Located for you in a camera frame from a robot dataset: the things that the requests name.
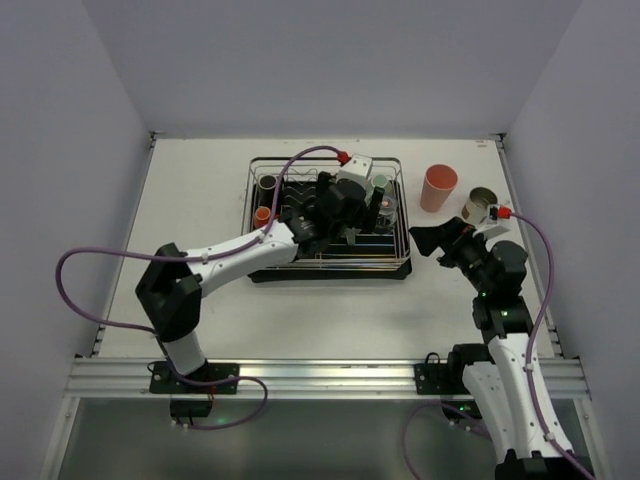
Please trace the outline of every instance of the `tabletop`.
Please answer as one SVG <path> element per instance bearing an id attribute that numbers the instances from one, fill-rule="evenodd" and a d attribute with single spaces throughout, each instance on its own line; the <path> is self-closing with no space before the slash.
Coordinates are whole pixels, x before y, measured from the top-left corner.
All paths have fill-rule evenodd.
<path id="1" fill-rule="evenodd" d="M 159 139 L 145 181 L 128 249 L 153 253 L 175 242 L 179 249 L 205 247 L 240 235 L 249 162 L 289 157 L 328 144 L 402 164 L 410 226 L 444 223 L 460 211 L 476 186 L 512 202 L 495 142 L 424 139 Z M 326 152 L 317 155 L 327 156 Z M 420 208 L 424 173 L 444 163 L 458 185 L 437 213 Z M 519 226 L 499 237 L 524 245 Z M 472 313 L 476 292 L 458 270 L 442 268 L 436 255 L 421 257 L 411 244 L 413 273 L 405 280 L 331 280 L 254 284 L 231 282 L 203 299 L 197 327 L 210 358 L 420 359 L 446 357 L 454 344 L 482 342 Z M 109 319 L 149 325 L 134 288 L 146 262 L 125 259 Z M 532 317 L 540 298 L 528 265 L 523 296 Z M 546 329 L 538 349 L 552 357 Z M 149 335 L 108 327 L 101 357 L 158 357 Z"/>

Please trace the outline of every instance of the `pink cup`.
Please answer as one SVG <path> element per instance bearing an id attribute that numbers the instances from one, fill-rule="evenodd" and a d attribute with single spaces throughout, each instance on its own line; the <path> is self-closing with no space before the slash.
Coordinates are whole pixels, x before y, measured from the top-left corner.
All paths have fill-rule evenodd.
<path id="1" fill-rule="evenodd" d="M 449 197 L 458 183 L 458 174 L 447 165 L 431 165 L 424 176 L 420 206 L 435 213 Z"/>

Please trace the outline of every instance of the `red cable plug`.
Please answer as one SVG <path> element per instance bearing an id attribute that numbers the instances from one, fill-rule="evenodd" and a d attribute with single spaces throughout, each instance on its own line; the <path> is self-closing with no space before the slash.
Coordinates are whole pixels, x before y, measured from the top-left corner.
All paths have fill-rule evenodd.
<path id="1" fill-rule="evenodd" d="M 351 160 L 351 157 L 349 157 L 349 154 L 347 152 L 340 152 L 338 154 L 338 161 L 340 162 L 341 165 L 344 165 L 349 160 Z"/>
<path id="2" fill-rule="evenodd" d="M 509 207 L 498 207 L 498 218 L 511 218 L 511 209 Z"/>

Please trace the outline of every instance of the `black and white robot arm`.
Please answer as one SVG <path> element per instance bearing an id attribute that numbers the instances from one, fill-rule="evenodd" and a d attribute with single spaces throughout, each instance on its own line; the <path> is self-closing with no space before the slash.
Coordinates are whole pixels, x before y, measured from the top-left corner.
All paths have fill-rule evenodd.
<path id="1" fill-rule="evenodd" d="M 178 373 L 198 378 L 198 370 L 206 370 L 206 357 L 195 331 L 202 298 L 257 270 L 313 256 L 348 228 L 372 228 L 384 194 L 377 189 L 371 202 L 365 203 L 372 163 L 369 157 L 353 155 L 335 176 L 322 172 L 314 200 L 288 209 L 260 230 L 218 245 L 181 251 L 169 244 L 156 252 L 163 257 L 202 259 L 151 262 L 136 287 L 136 295 Z"/>
<path id="2" fill-rule="evenodd" d="M 478 405 L 495 448 L 496 480 L 581 479 L 554 446 L 573 451 L 551 403 L 535 342 L 531 362 L 526 362 L 533 322 L 520 290 L 528 255 L 510 241 L 487 249 L 488 239 L 509 230 L 495 211 L 490 217 L 478 229 L 457 217 L 439 227 L 410 229 L 422 255 L 441 248 L 440 265 L 459 268 L 478 292 L 473 319 L 484 344 L 453 347 L 447 360 L 451 380 L 461 381 Z M 536 409 L 545 419 L 547 434 Z M 588 458 L 576 460 L 591 468 Z"/>

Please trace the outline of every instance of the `dish rack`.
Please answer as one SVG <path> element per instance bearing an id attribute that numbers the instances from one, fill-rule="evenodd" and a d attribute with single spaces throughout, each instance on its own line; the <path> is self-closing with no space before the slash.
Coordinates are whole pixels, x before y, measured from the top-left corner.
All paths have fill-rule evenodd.
<path id="1" fill-rule="evenodd" d="M 253 216 L 260 206 L 258 180 L 265 175 L 278 176 L 287 160 L 288 158 L 260 157 L 251 161 L 242 218 L 243 235 L 254 229 Z M 304 158 L 296 161 L 285 174 L 280 191 L 281 211 L 299 206 L 315 196 L 318 173 L 324 171 L 334 175 L 339 169 L 340 164 L 335 158 Z M 274 280 L 406 278 L 411 273 L 411 260 L 400 161 L 395 158 L 373 158 L 371 176 L 376 175 L 387 177 L 397 199 L 397 220 L 392 231 L 385 234 L 359 233 L 353 245 L 341 238 L 313 258 L 265 268 L 249 277 L 256 283 Z"/>

